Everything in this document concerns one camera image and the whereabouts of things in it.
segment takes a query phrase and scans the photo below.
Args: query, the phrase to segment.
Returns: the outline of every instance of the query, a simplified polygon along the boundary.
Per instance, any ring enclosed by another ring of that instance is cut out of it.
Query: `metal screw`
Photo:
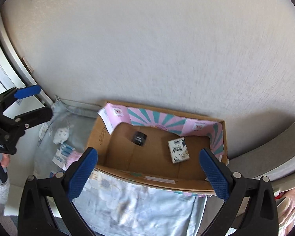
[[[63,172],[57,172],[56,173],[56,178],[62,178],[64,176]]]
[[[34,176],[33,175],[30,175],[28,178],[27,178],[27,181],[33,181],[34,180]]]
[[[234,172],[234,173],[233,173],[233,176],[234,176],[235,178],[241,178],[241,177],[242,177],[241,173],[239,173],[239,172]]]
[[[263,180],[264,182],[269,182],[269,181],[270,181],[270,178],[268,178],[267,176],[263,176],[263,177],[262,177],[262,180]]]

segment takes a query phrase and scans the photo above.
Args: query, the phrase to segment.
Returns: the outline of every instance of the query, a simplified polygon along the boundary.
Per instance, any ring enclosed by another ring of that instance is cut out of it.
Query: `open cardboard box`
[[[227,164],[225,121],[141,104],[109,102],[115,105],[144,108],[180,117],[221,123],[224,143],[222,162]],[[132,142],[136,131],[147,135],[144,146],[138,146]],[[98,152],[98,163],[95,168],[118,179],[160,189],[214,194],[210,183],[205,181],[206,176],[198,159],[201,149],[210,148],[210,139],[206,136],[185,136],[190,159],[173,164],[168,141],[177,138],[179,138],[178,135],[168,131],[153,127],[132,126],[127,123],[119,124],[110,135],[104,121],[98,116],[87,147],[93,147]]]

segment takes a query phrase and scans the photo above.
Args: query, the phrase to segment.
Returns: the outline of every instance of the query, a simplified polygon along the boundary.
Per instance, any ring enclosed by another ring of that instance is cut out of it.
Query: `textured wall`
[[[295,120],[290,0],[8,0],[2,16],[50,96],[225,119],[230,157]]]

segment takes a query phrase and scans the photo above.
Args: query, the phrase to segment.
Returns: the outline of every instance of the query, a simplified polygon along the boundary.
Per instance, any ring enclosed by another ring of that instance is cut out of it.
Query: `finger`
[[[1,166],[2,168],[8,167],[10,163],[10,155],[9,154],[2,154]]]

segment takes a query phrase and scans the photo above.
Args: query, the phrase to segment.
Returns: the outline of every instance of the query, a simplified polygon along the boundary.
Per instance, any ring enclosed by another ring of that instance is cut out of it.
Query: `blue gripper pad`
[[[97,160],[97,151],[93,148],[68,182],[67,196],[70,201],[80,196],[87,179],[97,164]]]
[[[33,85],[30,87],[17,90],[17,92],[14,94],[14,97],[17,99],[27,98],[27,97],[39,94],[40,91],[41,91],[41,88],[39,85]]]
[[[227,201],[229,198],[228,181],[205,149],[202,149],[199,153],[199,163],[208,177],[217,197]]]

